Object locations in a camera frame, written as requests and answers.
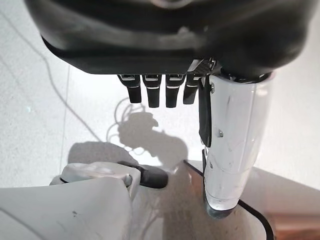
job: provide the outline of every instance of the white robotic arm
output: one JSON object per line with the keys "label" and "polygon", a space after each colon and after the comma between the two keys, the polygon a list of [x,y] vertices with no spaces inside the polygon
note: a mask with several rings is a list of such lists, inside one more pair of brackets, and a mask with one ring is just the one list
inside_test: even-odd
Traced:
{"label": "white robotic arm", "polygon": [[256,161],[269,110],[272,75],[264,78],[252,83],[210,75],[201,83],[203,90],[199,91],[204,93],[200,96],[209,94],[211,113],[210,141],[203,151],[203,194],[206,209],[214,218],[226,217],[237,205]]}

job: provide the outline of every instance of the gray floor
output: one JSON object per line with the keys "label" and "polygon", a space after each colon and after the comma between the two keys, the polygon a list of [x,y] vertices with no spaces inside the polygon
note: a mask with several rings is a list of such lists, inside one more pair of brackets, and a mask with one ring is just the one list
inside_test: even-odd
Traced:
{"label": "gray floor", "polygon": [[[320,189],[320,11],[307,45],[277,71],[256,166]],[[140,163],[175,170],[201,160],[198,107],[129,104],[115,76],[90,75],[53,56],[22,0],[0,1],[0,187],[47,185],[68,162],[107,161],[106,141]]]}

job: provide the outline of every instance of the scuff mark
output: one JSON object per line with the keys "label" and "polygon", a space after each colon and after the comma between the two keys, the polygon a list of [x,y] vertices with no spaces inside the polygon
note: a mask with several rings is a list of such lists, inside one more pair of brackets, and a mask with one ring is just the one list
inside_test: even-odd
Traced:
{"label": "scuff mark", "polygon": [[66,229],[66,227],[61,223],[61,222],[59,222],[59,221],[55,221],[56,222],[56,224],[58,224],[62,229],[63,229],[63,231],[66,233],[68,230]]}

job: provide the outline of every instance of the white object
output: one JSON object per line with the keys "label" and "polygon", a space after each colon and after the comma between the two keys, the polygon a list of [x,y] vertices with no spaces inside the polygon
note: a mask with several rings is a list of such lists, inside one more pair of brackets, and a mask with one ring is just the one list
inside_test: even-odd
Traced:
{"label": "white object", "polygon": [[95,178],[116,178],[123,181],[133,200],[140,185],[141,172],[133,167],[114,162],[70,163],[50,185],[72,183]]}
{"label": "white object", "polygon": [[0,189],[1,240],[128,240],[131,199],[121,179]]}
{"label": "white object", "polygon": [[210,76],[212,140],[207,149],[204,185],[207,201],[218,211],[234,208],[246,185],[263,137],[269,111],[271,78],[238,83]]}

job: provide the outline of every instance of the black robotic finger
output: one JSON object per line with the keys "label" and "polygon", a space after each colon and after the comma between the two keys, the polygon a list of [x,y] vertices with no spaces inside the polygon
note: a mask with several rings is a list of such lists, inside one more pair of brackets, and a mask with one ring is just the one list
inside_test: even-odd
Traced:
{"label": "black robotic finger", "polygon": [[148,104],[150,108],[159,107],[161,74],[142,75],[143,83],[146,86]]}
{"label": "black robotic finger", "polygon": [[198,90],[198,80],[200,76],[188,74],[183,91],[183,104],[189,105],[195,102],[196,93]]}
{"label": "black robotic finger", "polygon": [[140,87],[140,75],[122,74],[118,75],[121,83],[126,86],[130,102],[132,104],[141,103],[141,87]]}
{"label": "black robotic finger", "polygon": [[186,75],[170,74],[165,75],[165,106],[175,108],[177,106],[177,96],[179,87],[184,83]]}

